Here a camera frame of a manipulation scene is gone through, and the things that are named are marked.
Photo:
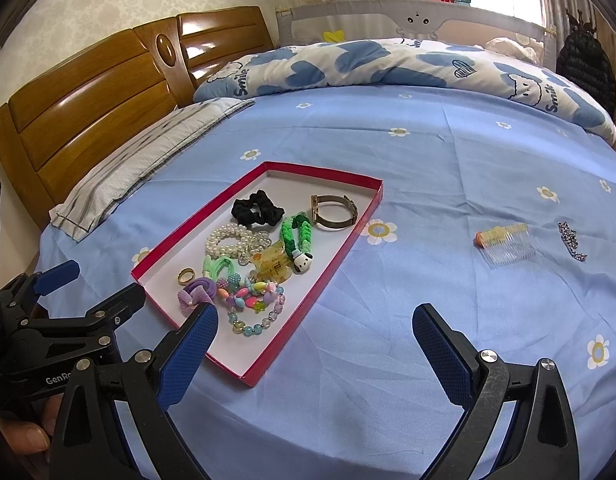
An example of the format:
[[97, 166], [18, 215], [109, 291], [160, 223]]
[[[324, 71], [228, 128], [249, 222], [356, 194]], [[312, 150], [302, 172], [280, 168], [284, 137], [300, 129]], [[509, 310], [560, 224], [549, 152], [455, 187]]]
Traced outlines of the person's left hand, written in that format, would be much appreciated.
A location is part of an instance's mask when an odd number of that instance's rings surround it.
[[54, 436], [63, 395], [50, 396], [40, 415], [40, 424], [0, 416], [0, 431], [17, 457], [42, 456], [50, 462], [51, 438]]

